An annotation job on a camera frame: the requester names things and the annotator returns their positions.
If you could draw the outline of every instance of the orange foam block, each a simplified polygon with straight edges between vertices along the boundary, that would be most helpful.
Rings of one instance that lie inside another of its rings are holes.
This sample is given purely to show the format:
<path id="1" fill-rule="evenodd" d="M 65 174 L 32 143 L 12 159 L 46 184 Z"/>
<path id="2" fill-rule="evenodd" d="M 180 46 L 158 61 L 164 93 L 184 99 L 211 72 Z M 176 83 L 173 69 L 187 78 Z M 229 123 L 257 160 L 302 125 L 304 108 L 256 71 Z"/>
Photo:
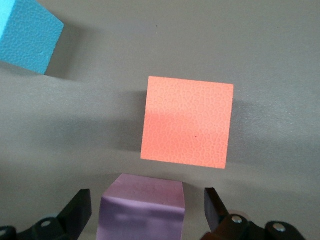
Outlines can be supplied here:
<path id="1" fill-rule="evenodd" d="M 150 76 L 141 158 L 224 169 L 234 86 Z"/>

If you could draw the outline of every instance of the purple cube side face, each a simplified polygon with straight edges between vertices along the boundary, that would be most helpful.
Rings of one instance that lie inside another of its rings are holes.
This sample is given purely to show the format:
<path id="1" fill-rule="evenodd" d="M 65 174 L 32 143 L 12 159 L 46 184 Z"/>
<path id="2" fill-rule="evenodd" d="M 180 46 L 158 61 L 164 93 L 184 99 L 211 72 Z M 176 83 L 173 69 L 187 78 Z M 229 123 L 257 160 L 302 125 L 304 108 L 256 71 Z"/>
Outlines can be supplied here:
<path id="1" fill-rule="evenodd" d="M 101 199 L 97 240 L 181 240 L 183 184 L 122 174 Z"/>

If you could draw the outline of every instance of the orange square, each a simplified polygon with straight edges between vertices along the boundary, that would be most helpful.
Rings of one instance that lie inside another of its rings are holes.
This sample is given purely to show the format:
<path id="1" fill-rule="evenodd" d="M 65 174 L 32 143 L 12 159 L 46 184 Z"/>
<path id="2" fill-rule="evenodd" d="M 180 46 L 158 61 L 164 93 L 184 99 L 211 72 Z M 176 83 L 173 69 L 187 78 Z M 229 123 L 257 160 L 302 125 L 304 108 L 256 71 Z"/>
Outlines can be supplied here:
<path id="1" fill-rule="evenodd" d="M 150 76 L 141 158 L 224 169 L 234 86 Z"/>

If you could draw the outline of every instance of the gray surface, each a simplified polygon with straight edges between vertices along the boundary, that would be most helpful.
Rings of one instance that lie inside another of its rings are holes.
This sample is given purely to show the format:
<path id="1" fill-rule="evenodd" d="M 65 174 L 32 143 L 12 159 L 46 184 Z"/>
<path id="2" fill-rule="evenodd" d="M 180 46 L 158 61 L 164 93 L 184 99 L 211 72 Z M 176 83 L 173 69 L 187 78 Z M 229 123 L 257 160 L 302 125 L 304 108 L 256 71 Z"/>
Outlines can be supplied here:
<path id="1" fill-rule="evenodd" d="M 320 1 L 40 0 L 66 28 L 46 76 L 0 63 L 0 226 L 22 231 L 129 173 L 204 187 L 260 226 L 320 236 Z M 225 170 L 140 160 L 148 76 L 234 84 Z"/>

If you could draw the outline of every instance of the blue cube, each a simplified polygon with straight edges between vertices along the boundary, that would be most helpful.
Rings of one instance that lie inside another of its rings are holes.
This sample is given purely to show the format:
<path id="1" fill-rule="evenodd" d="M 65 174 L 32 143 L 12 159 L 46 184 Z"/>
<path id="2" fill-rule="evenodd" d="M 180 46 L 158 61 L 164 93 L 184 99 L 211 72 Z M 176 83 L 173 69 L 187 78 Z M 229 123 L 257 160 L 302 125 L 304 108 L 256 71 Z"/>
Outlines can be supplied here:
<path id="1" fill-rule="evenodd" d="M 45 74 L 63 28 L 36 0 L 0 0 L 0 61 Z"/>

